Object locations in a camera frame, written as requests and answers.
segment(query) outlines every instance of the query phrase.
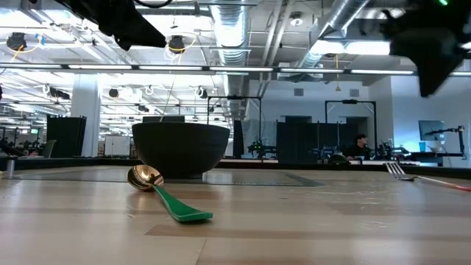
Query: computer screen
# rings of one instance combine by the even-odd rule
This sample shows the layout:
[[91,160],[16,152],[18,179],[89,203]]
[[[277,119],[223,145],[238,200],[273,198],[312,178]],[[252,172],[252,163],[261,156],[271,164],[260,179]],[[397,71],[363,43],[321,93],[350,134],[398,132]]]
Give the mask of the computer screen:
[[[142,122],[160,122],[161,116],[144,116]],[[162,122],[185,122],[185,116],[164,116]]]
[[445,141],[445,134],[439,133],[434,135],[427,135],[427,133],[437,130],[444,130],[444,121],[419,121],[419,131],[421,141]]

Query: ceiling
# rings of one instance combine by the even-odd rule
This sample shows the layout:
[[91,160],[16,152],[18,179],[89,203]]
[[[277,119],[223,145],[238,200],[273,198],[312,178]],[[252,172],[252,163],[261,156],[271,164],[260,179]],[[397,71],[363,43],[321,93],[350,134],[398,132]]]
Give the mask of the ceiling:
[[[311,1],[296,0],[290,14],[299,13],[302,23],[294,26],[292,19],[287,20],[286,27],[281,29],[284,10],[283,2],[280,17],[273,16],[275,5],[279,0],[246,1],[249,4],[249,44],[247,47],[248,66],[261,66],[263,52],[269,36],[269,29],[277,23],[275,36],[284,30],[281,42],[274,56],[273,65],[294,63],[300,60],[310,49],[310,31],[315,20],[327,15],[332,0]],[[168,39],[172,35],[182,35],[187,49],[180,56],[172,54],[168,49],[134,46],[128,52],[120,49],[114,40],[98,30],[98,26],[90,21],[83,21],[64,7],[52,0],[39,1],[41,6],[31,5],[27,0],[4,0],[0,3],[0,61],[4,63],[57,63],[57,64],[139,64],[139,65],[197,65],[217,66],[219,62],[213,19],[208,14],[207,3],[211,0],[199,1],[201,15],[191,14],[192,1],[175,1],[174,4],[161,10],[139,7],[144,18],[161,31]],[[364,13],[378,13],[382,7],[398,7],[404,1],[371,1]],[[378,19],[366,20],[367,36],[360,36],[358,19],[351,23],[344,39],[328,39],[328,41],[348,43],[364,40],[381,40],[377,32]],[[25,52],[16,53],[6,45],[13,32],[25,33],[27,48]],[[388,55],[367,54],[332,54],[324,56],[321,63],[325,68],[358,68],[358,69],[396,69],[410,70],[414,66],[407,60]],[[21,105],[2,105],[3,119],[0,126],[13,128],[18,125],[44,124],[45,114],[68,115],[70,100],[55,99],[50,96],[49,89],[55,88],[73,96],[73,72],[47,72],[0,69],[0,83],[3,87],[4,99],[19,101]],[[181,75],[181,74],[99,74],[99,85],[103,87],[102,99],[102,133],[130,133],[130,125],[142,116],[152,114],[185,114],[189,121],[206,122],[207,100],[197,96],[199,89],[209,95],[225,96],[224,77],[222,75]],[[335,74],[326,74],[317,81],[330,82],[336,80]],[[364,85],[374,82],[377,77],[361,75],[345,75],[343,81],[362,81]],[[109,96],[110,89],[118,89],[119,98]],[[136,106],[119,105],[138,101],[149,105],[149,112],[140,111]],[[33,104],[33,102],[59,102],[58,105]],[[185,107],[173,107],[176,104]],[[232,119],[227,109],[216,107],[210,115],[210,122],[232,128]]]

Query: person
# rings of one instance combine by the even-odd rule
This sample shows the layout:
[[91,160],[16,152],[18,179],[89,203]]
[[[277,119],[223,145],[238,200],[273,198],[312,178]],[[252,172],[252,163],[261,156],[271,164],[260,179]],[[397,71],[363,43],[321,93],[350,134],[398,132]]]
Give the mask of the person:
[[348,160],[354,160],[355,157],[363,157],[364,160],[369,159],[369,148],[367,146],[368,138],[364,134],[360,134],[355,137],[355,144],[348,147],[345,152],[344,156]]

